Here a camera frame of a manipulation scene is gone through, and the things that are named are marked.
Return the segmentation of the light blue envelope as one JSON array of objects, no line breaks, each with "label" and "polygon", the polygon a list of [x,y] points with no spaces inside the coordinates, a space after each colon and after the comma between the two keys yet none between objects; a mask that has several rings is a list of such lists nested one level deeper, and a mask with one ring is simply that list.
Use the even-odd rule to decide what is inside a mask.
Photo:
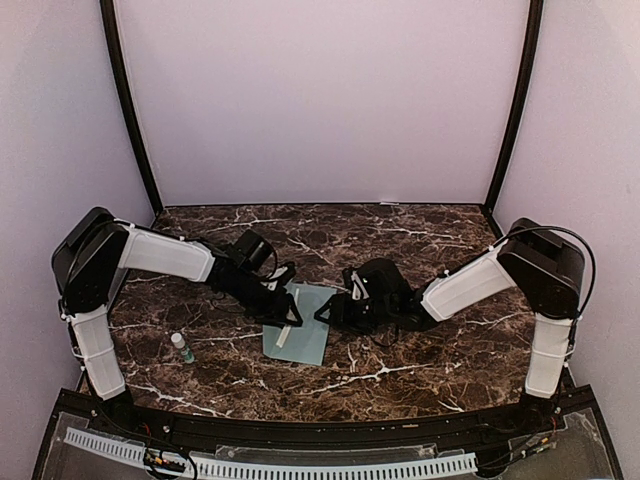
[{"label": "light blue envelope", "polygon": [[293,282],[286,286],[286,290],[294,296],[303,324],[300,327],[292,327],[283,342],[280,341],[282,329],[264,326],[263,354],[272,359],[321,366],[329,326],[315,320],[314,313],[336,293],[336,290]]}]

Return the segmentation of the small glue stick bottle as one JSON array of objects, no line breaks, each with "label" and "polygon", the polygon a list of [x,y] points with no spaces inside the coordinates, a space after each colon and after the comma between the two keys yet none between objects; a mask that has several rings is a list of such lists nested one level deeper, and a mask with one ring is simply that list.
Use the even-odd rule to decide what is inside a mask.
[{"label": "small glue stick bottle", "polygon": [[191,364],[195,361],[194,354],[181,333],[173,333],[171,335],[171,342],[174,347],[179,350],[181,357],[185,363]]}]

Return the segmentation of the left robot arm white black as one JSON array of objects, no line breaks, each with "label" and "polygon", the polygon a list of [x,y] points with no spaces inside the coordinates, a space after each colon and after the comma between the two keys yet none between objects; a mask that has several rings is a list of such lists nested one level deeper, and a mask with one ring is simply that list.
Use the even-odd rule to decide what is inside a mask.
[{"label": "left robot arm white black", "polygon": [[118,397],[127,386],[109,323],[129,271],[206,284],[234,298],[258,324],[300,327],[303,318],[286,289],[296,274],[294,263],[276,264],[269,275],[260,272],[275,255],[274,247],[253,230],[233,243],[214,245],[138,226],[101,206],[90,209],[55,249],[51,268],[59,315],[94,392],[106,401],[103,421],[120,436],[134,435],[141,427],[140,412]]}]

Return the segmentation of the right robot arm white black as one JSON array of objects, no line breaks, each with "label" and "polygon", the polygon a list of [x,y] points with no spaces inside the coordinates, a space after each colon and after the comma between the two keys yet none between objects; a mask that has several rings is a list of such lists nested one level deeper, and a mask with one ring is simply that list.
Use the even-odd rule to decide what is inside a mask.
[{"label": "right robot arm white black", "polygon": [[387,324],[428,331],[499,292],[519,289],[534,313],[535,327],[524,384],[528,397],[511,410],[510,424],[530,434],[549,416],[545,399],[556,392],[595,287],[585,284],[583,276],[595,270],[594,252],[581,236],[520,218],[481,254],[420,288],[412,288],[387,258],[346,268],[347,292],[332,295],[314,318],[358,335]]}]

